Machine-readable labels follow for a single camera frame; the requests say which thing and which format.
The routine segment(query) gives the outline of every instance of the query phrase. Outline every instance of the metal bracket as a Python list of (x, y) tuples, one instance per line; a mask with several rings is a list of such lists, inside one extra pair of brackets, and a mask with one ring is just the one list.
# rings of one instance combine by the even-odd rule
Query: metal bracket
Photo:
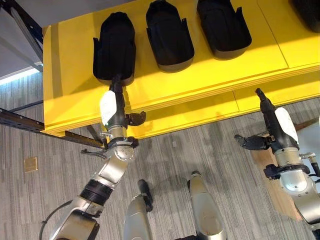
[(12, 17), (11, 8), (15, 9), (30, 33), (40, 43), (44, 43), (41, 26), (15, 0), (0, 0), (0, 8), (3, 8)]
[(65, 131), (65, 136), (62, 137), (57, 137), (43, 133), (41, 132), (45, 130), (45, 124), (43, 122), (36, 121), (25, 116), (21, 116), (19, 114), (7, 111), (2, 108), (0, 108), (0, 124), (36, 134), (46, 135), (52, 138), (66, 140), (69, 142), (74, 142), (101, 149), (103, 148), (103, 145), (100, 141), (97, 141), (89, 137), (81, 136), (73, 132)]
[(43, 49), (39, 44), (43, 44), (44, 41), (42, 28), (15, 0), (0, 0), (0, 8), (1, 7), (13, 17), (30, 46), (40, 61), (43, 62)]

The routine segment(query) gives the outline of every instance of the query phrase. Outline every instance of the metal rod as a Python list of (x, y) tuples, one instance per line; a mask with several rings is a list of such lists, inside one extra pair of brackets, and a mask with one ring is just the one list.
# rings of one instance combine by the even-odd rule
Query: metal rod
[(45, 124), (43, 122), (16, 114), (14, 112), (7, 111), (2, 108), (0, 108), (0, 125), (32, 132), (35, 134), (46, 135), (48, 137), (62, 139), (62, 140), (66, 140), (73, 143), (83, 144), (90, 147), (95, 147), (100, 149), (104, 148), (103, 144), (95, 139), (92, 139), (86, 136), (81, 136), (79, 134), (69, 132), (69, 131), (65, 131), (64, 136), (62, 137), (43, 133), (41, 132), (45, 130)]
[(17, 111), (20, 111), (20, 110), (23, 110), (23, 109), (27, 109), (27, 108), (30, 108), (30, 107), (33, 107), (33, 106), (36, 106), (36, 105), (39, 105), (39, 104), (43, 104), (43, 103), (44, 103), (43, 100), (35, 101), (35, 102), (32, 102), (32, 103), (26, 104), (24, 106), (19, 106), (19, 107), (13, 108), (13, 109), (11, 109), (9, 111), (14, 113), (14, 112), (17, 112)]
[(16, 24), (21, 29), (23, 35), (25, 36), (25, 38), (27, 39), (27, 41), (29, 42), (29, 44), (33, 48), (35, 54), (38, 56), (40, 61), (43, 63), (44, 62), (44, 53), (43, 53), (43, 50), (40, 47), (39, 43), (34, 38), (34, 36), (30, 33), (29, 29), (26, 27), (26, 25), (25, 25), (24, 21), (21, 19), (19, 13), (13, 7), (10, 8), (10, 11), (11, 11), (11, 15), (14, 18)]
[(90, 132), (90, 134), (92, 135), (92, 137), (100, 142), (100, 143), (103, 143), (101, 138), (99, 137), (99, 135), (97, 134), (96, 130), (94, 129), (94, 127), (92, 125), (88, 125), (88, 126), (85, 126), (86, 129)]
[(11, 8), (14, 8), (22, 18), (24, 24), (29, 29), (31, 34), (43, 44), (44, 36), (41, 26), (15, 1), (15, 0), (0, 0), (0, 6), (12, 16)]

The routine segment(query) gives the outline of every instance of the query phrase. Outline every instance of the floor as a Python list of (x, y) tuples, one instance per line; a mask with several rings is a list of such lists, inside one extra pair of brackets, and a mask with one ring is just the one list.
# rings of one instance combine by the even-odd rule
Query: floor
[[(0, 86), (0, 108), (42, 99), (42, 75)], [(320, 98), (286, 106), (295, 123), (320, 115)], [(42, 105), (19, 114), (43, 121)], [(137, 181), (149, 182), (154, 210), (149, 221), (155, 240), (195, 234), (187, 180), (199, 170), (223, 215), (229, 240), (311, 240), (303, 222), (281, 216), (272, 205), (263, 176), (234, 134), (261, 133), (261, 113), (252, 113), (140, 141), (136, 159), (105, 205), (97, 240), (121, 240), (123, 221)], [(87, 135), (86, 129), (77, 133)], [(38, 239), (41, 221), (78, 195), (102, 159), (81, 155), (84, 146), (0, 126), (0, 235), (4, 240)], [(38, 171), (24, 173), (23, 160), (37, 156)], [(48, 239), (62, 211), (48, 222)]]

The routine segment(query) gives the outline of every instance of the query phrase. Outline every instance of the cable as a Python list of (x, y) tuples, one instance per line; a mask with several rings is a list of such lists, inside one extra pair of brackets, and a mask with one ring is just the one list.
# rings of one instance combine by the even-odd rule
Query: cable
[(107, 149), (103, 149), (101, 151), (95, 151), (95, 152), (88, 151), (88, 149), (86, 149), (86, 148), (81, 150), (82, 154), (96, 156), (96, 157), (102, 158), (104, 160), (107, 159), (107, 157), (104, 155), (104, 153), (106, 153), (106, 152), (107, 152)]
[(40, 232), (39, 232), (39, 240), (42, 240), (42, 234), (44, 233), (44, 229), (45, 229), (45, 226), (46, 224), (48, 223), (48, 220), (52, 217), (53, 214), (56, 213), (56, 211), (58, 211), (59, 209), (62, 209), (68, 205), (70, 205), (72, 203), (73, 200), (70, 200), (70, 201), (67, 201), (65, 202), (64, 204), (58, 206), (55, 210), (53, 210), (47, 217), (44, 221), (42, 221), (42, 226), (40, 228)]

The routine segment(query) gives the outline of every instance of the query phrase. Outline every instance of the yellow table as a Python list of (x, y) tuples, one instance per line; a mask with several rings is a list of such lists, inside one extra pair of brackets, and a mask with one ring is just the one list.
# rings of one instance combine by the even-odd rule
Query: yellow table
[(320, 95), (319, 36), (305, 28), (288, 0), (233, 0), (252, 36), (247, 51), (231, 60), (213, 57), (197, 15), (197, 0), (169, 0), (187, 18), (195, 49), (192, 65), (159, 71), (146, 28), (151, 1), (136, 0), (48, 26), (44, 31), (45, 132), (99, 123), (99, 101), (108, 86), (95, 79), (93, 37), (112, 12), (126, 12), (135, 28), (134, 82), (125, 88), (126, 111), (147, 112), (147, 122), (129, 134), (149, 137), (257, 110), (256, 86), (283, 104)]

